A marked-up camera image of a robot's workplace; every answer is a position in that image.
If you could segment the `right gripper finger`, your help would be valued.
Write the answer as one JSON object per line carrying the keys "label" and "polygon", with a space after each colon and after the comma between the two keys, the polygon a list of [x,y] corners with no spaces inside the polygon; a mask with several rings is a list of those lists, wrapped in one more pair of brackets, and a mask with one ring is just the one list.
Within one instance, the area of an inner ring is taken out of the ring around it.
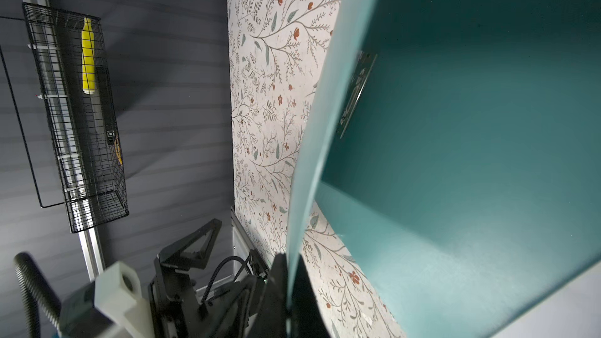
{"label": "right gripper finger", "polygon": [[302,258],[290,275],[286,255],[275,256],[258,309],[258,336],[330,336]]}

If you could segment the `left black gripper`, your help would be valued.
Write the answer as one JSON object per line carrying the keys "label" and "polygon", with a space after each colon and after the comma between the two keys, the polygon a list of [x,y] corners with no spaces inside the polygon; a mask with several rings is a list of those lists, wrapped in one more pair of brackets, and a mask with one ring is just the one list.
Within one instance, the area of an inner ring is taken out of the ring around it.
{"label": "left black gripper", "polygon": [[263,260],[229,256],[202,292],[190,269],[205,269],[222,228],[216,218],[164,247],[148,286],[155,337],[244,337],[263,293]]}

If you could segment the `teal green file folder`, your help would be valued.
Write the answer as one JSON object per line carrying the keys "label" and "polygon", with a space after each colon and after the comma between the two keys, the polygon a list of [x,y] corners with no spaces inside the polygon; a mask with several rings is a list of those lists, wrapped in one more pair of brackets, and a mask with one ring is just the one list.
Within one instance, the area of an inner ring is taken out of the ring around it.
{"label": "teal green file folder", "polygon": [[600,0],[343,0],[292,222],[311,203],[409,337],[495,336],[600,263]]}

